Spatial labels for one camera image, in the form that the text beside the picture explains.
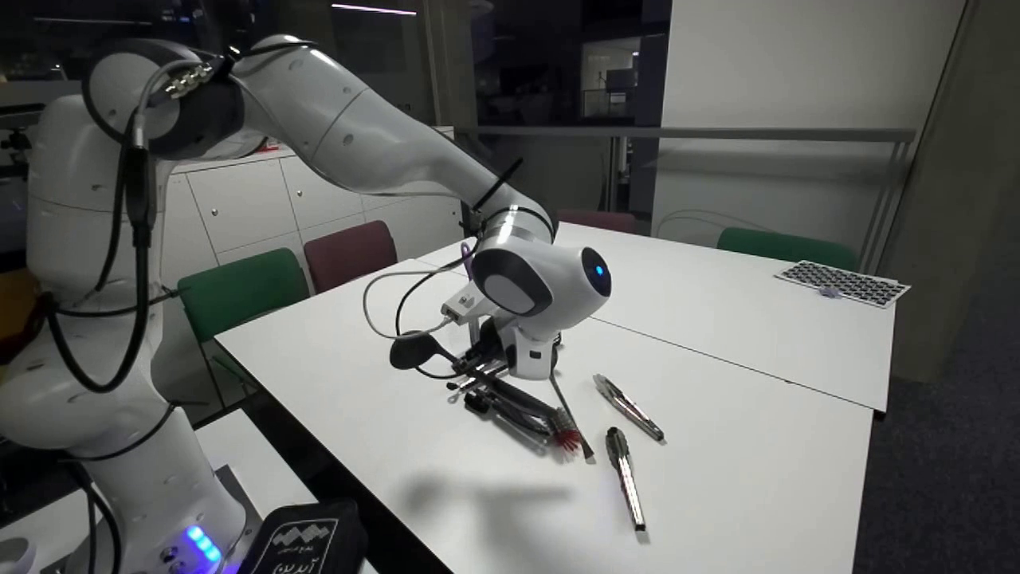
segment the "small object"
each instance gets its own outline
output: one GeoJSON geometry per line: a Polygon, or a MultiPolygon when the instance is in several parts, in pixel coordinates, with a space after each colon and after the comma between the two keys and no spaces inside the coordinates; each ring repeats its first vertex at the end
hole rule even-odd
{"type": "Polygon", "coordinates": [[[889,280],[889,277],[873,277],[873,273],[854,273],[845,268],[828,268],[815,261],[796,261],[784,270],[776,273],[777,280],[801,284],[815,289],[825,299],[862,299],[868,305],[889,305],[902,292],[908,292],[908,284],[889,280]]]}
{"type": "Polygon", "coordinates": [[[456,326],[465,326],[471,319],[482,319],[482,316],[494,316],[497,305],[492,299],[485,299],[485,292],[467,284],[461,289],[456,289],[442,305],[440,312],[456,321],[456,326]]]}
{"type": "Polygon", "coordinates": [[[623,410],[626,418],[632,418],[646,437],[666,443],[662,426],[654,423],[634,402],[629,402],[629,396],[626,396],[618,386],[612,386],[608,376],[600,376],[600,374],[597,374],[597,386],[600,386],[600,392],[604,396],[604,402],[616,404],[616,410],[623,410]]]}
{"type": "Polygon", "coordinates": [[[456,362],[456,358],[454,353],[445,353],[445,348],[433,338],[433,336],[428,336],[428,330],[405,330],[405,336],[399,336],[396,341],[393,341],[393,348],[390,348],[390,362],[396,368],[396,369],[414,369],[414,368],[422,368],[422,362],[428,362],[431,358],[445,358],[450,362],[456,362]]]}
{"type": "Polygon", "coordinates": [[[626,489],[626,497],[629,497],[629,509],[632,509],[632,523],[638,533],[646,529],[644,523],[644,509],[641,509],[641,497],[638,497],[638,482],[634,482],[634,463],[632,463],[632,449],[629,449],[629,437],[618,429],[618,426],[608,426],[604,434],[604,449],[608,449],[608,459],[618,473],[618,483],[626,489]]]}

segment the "red chair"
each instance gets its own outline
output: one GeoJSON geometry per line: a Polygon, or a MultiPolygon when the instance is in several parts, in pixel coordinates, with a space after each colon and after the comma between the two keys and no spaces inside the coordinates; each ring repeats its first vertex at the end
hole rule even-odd
{"type": "Polygon", "coordinates": [[[396,264],[396,244],[381,219],[305,241],[314,292],[396,264]]]}
{"type": "Polygon", "coordinates": [[[562,209],[562,219],[580,222],[580,225],[638,233],[638,216],[626,209],[562,209]]]}

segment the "white table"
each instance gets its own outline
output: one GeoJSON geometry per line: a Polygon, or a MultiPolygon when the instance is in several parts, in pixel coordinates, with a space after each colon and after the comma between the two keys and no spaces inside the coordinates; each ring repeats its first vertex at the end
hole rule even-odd
{"type": "MultiPolygon", "coordinates": [[[[572,225],[563,239],[600,239],[612,264],[618,261],[608,233],[572,225]]],[[[454,253],[399,268],[433,268],[454,253]]],[[[461,280],[442,273],[414,292],[407,326],[431,326],[438,304],[461,280]]],[[[600,463],[536,459],[450,404],[442,384],[390,369],[390,341],[379,341],[361,316],[364,284],[366,277],[233,328],[221,345],[445,566],[851,570],[873,418],[868,404],[691,353],[646,330],[586,321],[563,336],[562,386],[600,463]],[[638,404],[651,404],[668,443],[657,446],[623,420],[597,396],[594,374],[608,374],[638,404]],[[634,536],[604,459],[608,423],[632,437],[651,515],[646,542],[634,536]]],[[[626,299],[634,292],[629,284],[634,280],[618,277],[616,319],[634,305],[626,299]]],[[[370,312],[381,326],[405,288],[407,280],[390,280],[373,292],[370,312]]],[[[525,390],[556,399],[544,384],[525,390]]]]}
{"type": "MultiPolygon", "coordinates": [[[[269,515],[287,504],[314,504],[309,489],[290,473],[276,449],[258,434],[250,413],[233,410],[199,429],[213,470],[229,466],[233,477],[246,489],[258,515],[269,515]]],[[[25,536],[35,544],[32,574],[45,564],[71,556],[89,533],[86,493],[73,491],[11,525],[0,529],[0,538],[25,536]]]]}
{"type": "Polygon", "coordinates": [[[885,410],[896,305],[825,299],[776,280],[787,261],[563,225],[612,268],[597,319],[885,410]]]}

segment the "blue light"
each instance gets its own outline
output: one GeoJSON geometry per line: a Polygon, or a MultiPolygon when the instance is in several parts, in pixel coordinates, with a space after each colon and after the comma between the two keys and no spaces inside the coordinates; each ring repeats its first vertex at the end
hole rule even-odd
{"type": "Polygon", "coordinates": [[[206,562],[222,562],[222,551],[213,544],[213,538],[202,525],[190,525],[188,538],[206,562]]]}

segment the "metal tool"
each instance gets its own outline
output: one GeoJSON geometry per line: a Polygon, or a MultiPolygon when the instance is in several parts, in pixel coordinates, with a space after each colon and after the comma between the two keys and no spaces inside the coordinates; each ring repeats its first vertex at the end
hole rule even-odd
{"type": "Polygon", "coordinates": [[[597,386],[604,396],[608,404],[616,404],[616,410],[623,410],[626,418],[632,418],[646,437],[666,443],[666,434],[661,423],[654,423],[608,376],[597,374],[597,386]]]}
{"type": "Polygon", "coordinates": [[[608,459],[612,459],[612,466],[618,473],[618,483],[626,489],[632,523],[634,523],[638,533],[644,533],[646,523],[644,523],[644,509],[641,509],[641,497],[638,497],[629,437],[618,426],[608,426],[604,449],[608,449],[608,459]]]}

